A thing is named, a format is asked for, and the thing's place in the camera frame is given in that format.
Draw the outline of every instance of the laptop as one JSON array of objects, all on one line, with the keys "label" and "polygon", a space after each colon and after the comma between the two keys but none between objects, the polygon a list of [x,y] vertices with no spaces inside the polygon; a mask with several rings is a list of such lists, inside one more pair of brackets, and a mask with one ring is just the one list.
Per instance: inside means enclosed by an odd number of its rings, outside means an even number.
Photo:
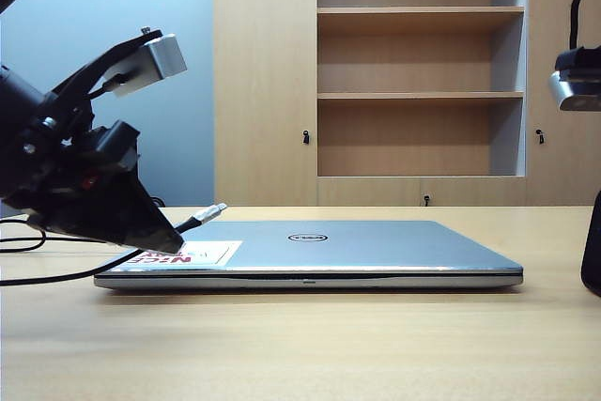
[{"label": "laptop", "polygon": [[431,221],[213,221],[177,255],[97,274],[114,289],[476,288],[518,285],[516,262]]}]

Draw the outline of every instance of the blue wall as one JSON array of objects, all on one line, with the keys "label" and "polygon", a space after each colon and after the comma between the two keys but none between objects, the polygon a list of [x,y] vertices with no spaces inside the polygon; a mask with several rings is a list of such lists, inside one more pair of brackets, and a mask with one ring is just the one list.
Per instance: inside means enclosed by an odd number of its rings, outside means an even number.
[{"label": "blue wall", "polygon": [[142,26],[175,33],[188,70],[125,98],[94,100],[95,126],[141,131],[140,179],[167,205],[213,201],[212,0],[17,0],[2,62],[46,92]]}]

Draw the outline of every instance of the red component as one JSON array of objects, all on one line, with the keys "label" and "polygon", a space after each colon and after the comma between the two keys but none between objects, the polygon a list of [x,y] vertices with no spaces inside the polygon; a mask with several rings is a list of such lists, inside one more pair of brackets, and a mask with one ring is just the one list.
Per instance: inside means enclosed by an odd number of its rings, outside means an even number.
[{"label": "red component", "polygon": [[84,190],[91,190],[97,181],[98,181],[98,176],[86,177],[84,180],[82,180],[82,188]]}]

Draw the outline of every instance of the sticker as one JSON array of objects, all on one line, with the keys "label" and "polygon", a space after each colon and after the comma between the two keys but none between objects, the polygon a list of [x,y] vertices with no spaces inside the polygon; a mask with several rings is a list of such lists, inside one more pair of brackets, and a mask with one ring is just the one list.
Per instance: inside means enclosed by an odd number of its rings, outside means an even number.
[{"label": "sticker", "polygon": [[242,241],[186,241],[174,255],[145,252],[128,260],[119,268],[219,268],[238,250]]}]

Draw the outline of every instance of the wooden table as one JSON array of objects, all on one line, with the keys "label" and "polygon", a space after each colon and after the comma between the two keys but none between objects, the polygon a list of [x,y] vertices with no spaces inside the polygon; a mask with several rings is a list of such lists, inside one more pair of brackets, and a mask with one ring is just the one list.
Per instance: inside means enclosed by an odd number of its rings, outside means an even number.
[{"label": "wooden table", "polygon": [[[173,221],[193,208],[168,208]],[[601,299],[579,279],[590,208],[230,208],[225,220],[430,219],[524,266],[492,291],[118,294],[2,289],[2,400],[601,399]],[[3,226],[4,236],[22,234]],[[5,279],[120,248],[49,242]]]}]

